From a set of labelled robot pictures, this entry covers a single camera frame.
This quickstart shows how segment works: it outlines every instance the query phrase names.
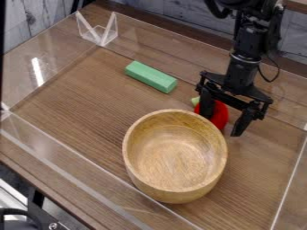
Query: clear plastic stand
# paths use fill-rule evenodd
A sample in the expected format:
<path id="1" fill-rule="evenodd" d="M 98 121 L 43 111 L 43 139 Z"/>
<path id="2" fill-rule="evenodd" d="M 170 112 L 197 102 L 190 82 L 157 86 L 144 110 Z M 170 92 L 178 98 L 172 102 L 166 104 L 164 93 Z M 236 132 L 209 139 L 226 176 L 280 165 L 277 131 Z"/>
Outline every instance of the clear plastic stand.
<path id="1" fill-rule="evenodd" d="M 110 15 L 106 27 L 95 25 L 91 28 L 79 12 L 75 12 L 75 22 L 81 38 L 89 40 L 95 45 L 105 47 L 107 43 L 117 38 L 117 21 L 114 13 Z"/>

